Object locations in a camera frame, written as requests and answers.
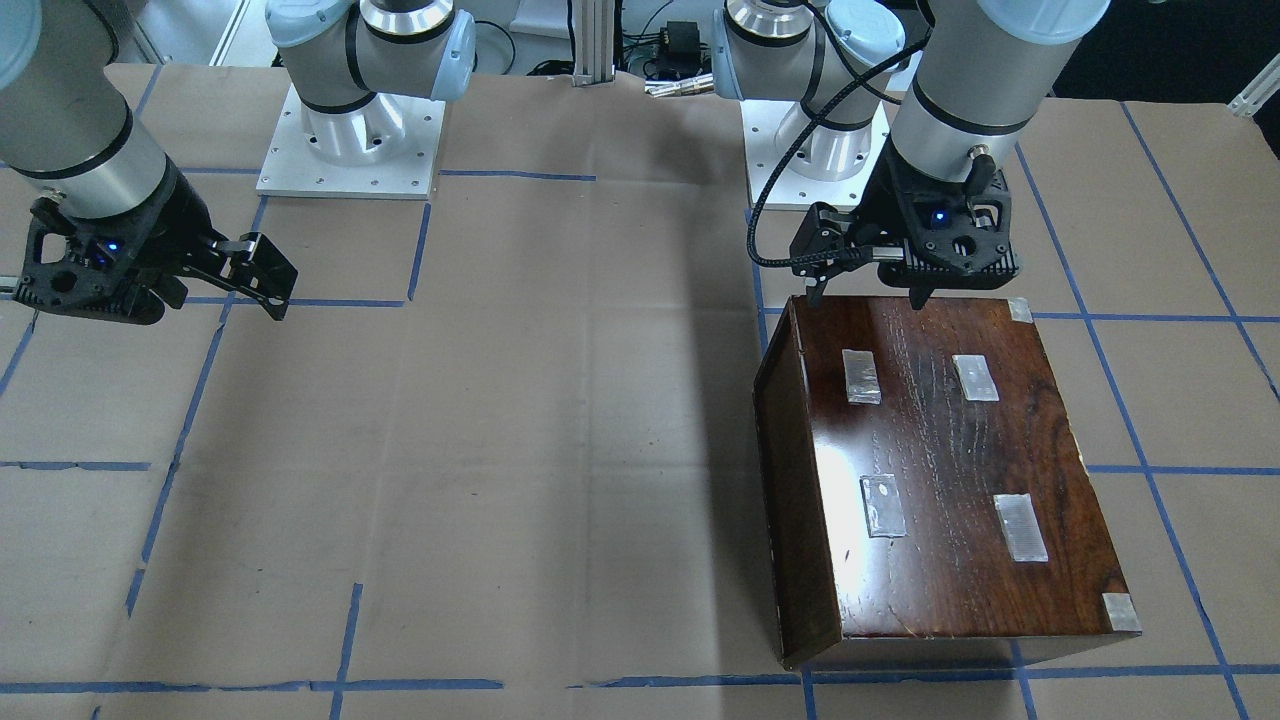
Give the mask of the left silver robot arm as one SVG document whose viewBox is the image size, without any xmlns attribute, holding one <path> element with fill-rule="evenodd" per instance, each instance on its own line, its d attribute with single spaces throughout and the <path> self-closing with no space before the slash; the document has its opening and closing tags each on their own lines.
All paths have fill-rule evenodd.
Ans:
<svg viewBox="0 0 1280 720">
<path fill-rule="evenodd" d="M 794 101 L 800 126 L 767 188 L 818 131 L 870 126 L 892 72 L 920 58 L 870 178 L 851 211 L 815 201 L 787 258 L 818 305 L 827 282 L 874 264 L 914 309 L 937 290 L 997 290 L 1021 266 L 1002 167 L 1106 1 L 923 1 L 925 37 L 908 41 L 877 1 L 727 1 L 710 46 L 716 92 Z"/>
</svg>

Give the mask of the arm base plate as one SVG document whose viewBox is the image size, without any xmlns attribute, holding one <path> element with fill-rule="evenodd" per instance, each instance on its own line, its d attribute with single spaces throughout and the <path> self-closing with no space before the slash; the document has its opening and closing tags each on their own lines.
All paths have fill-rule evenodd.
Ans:
<svg viewBox="0 0 1280 720">
<path fill-rule="evenodd" d="M 750 201 L 756 202 L 786 149 L 809 122 L 796 102 L 745 100 L 742 136 Z M 771 210 L 803 211 L 813 202 L 852 210 L 890 133 L 884 104 L 860 129 L 817 127 L 790 160 L 765 200 Z"/>
<path fill-rule="evenodd" d="M 426 200 L 447 105 L 379 94 L 353 111 L 305 106 L 289 88 L 256 190 L 264 196 Z"/>
</svg>

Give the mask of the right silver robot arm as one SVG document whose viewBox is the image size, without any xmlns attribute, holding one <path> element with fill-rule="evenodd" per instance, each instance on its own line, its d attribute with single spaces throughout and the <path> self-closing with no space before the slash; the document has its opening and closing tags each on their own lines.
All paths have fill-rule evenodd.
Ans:
<svg viewBox="0 0 1280 720">
<path fill-rule="evenodd" d="M 468 87 L 475 20 L 452 1 L 270 1 L 265 20 L 328 161 L 402 138 L 390 96 L 454 101 Z M 123 1 L 3 4 L 3 161 L 38 191 L 14 300 L 148 325 L 196 278 L 283 319 L 297 269 L 265 234 L 219 233 L 106 78 L 131 22 Z"/>
</svg>

